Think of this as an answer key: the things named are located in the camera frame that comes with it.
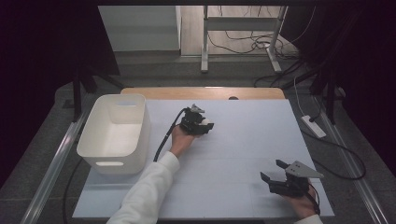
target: storage bin handle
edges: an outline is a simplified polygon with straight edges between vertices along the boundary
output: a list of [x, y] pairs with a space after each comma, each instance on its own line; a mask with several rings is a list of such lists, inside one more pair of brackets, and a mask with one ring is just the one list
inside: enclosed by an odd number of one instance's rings
[[98, 165], [98, 166], [123, 166], [123, 162], [121, 162], [121, 161], [97, 161], [96, 165]]
[[136, 101], [132, 101], [132, 100], [124, 100], [124, 101], [116, 102], [116, 105], [120, 105], [120, 106], [137, 106], [137, 103], [136, 103]]

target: aluminum rail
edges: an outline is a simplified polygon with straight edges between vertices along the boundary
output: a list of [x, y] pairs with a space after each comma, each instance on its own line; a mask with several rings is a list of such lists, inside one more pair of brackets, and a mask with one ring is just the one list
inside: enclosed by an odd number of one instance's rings
[[[347, 147], [337, 127], [335, 125], [332, 125], [330, 120], [327, 118], [326, 114], [323, 113], [323, 111], [320, 111], [320, 116], [323, 119], [327, 130], [331, 133], [330, 136], [334, 141], [334, 143], [341, 145], [343, 147]], [[339, 149], [339, 153], [341, 156], [341, 160], [346, 166], [346, 169], [349, 172], [349, 174], [351, 176], [359, 176], [361, 174], [361, 168], [359, 167], [355, 159], [352, 157], [352, 155], [343, 149]], [[355, 184], [358, 193], [361, 195], [361, 198], [363, 199], [364, 204], [366, 205], [367, 210], [373, 219], [373, 222], [375, 224], [389, 224], [387, 215], [385, 214], [381, 204], [379, 203], [378, 199], [376, 198], [373, 190], [371, 189], [366, 179], [363, 178], [360, 180], [355, 180], [353, 182]]]
[[49, 169], [44, 175], [41, 183], [35, 192], [35, 196], [27, 208], [21, 223], [37, 223], [38, 218], [46, 204], [48, 197], [55, 185], [56, 179], [59, 176], [59, 173], [64, 166], [64, 161], [67, 158], [67, 155], [70, 151], [70, 148], [73, 146], [76, 137], [78, 135], [78, 131], [82, 126], [82, 123], [86, 120], [89, 115], [89, 111], [94, 102], [93, 94], [85, 94], [82, 102], [83, 108], [82, 113], [79, 119], [76, 122], [70, 124], [69, 129], [67, 130], [62, 143], [59, 145], [58, 150], [55, 153], [55, 156], [52, 159], [52, 162], [49, 165]]

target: white lab coat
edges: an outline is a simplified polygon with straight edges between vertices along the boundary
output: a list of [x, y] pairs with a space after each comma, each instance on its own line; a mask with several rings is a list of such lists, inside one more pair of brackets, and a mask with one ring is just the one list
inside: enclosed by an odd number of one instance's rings
[[[177, 157], [167, 151], [153, 162], [140, 176], [122, 201], [121, 208], [107, 223], [154, 224], [166, 192], [170, 189], [175, 172], [180, 168]], [[305, 218], [296, 224], [322, 223], [318, 215]]]

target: white table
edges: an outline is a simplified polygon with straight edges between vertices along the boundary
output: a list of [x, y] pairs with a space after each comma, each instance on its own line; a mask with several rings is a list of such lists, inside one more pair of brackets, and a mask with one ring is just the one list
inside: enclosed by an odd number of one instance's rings
[[[147, 165], [177, 113], [197, 104], [214, 129], [197, 139], [181, 158], [160, 211], [162, 219], [294, 217], [287, 202], [270, 193], [264, 172], [284, 180], [276, 159], [315, 167], [288, 100], [148, 100], [151, 134]], [[169, 139], [163, 153], [170, 147]], [[138, 175], [100, 175], [91, 169], [73, 217], [109, 218]], [[322, 216], [333, 216], [319, 179]]]

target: wooden table edge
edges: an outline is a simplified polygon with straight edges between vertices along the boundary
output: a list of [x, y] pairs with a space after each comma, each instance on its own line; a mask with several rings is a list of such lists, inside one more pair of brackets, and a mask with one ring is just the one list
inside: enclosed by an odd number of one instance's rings
[[143, 87], [125, 88], [121, 94], [142, 94], [151, 100], [239, 100], [285, 99], [280, 88], [249, 87]]

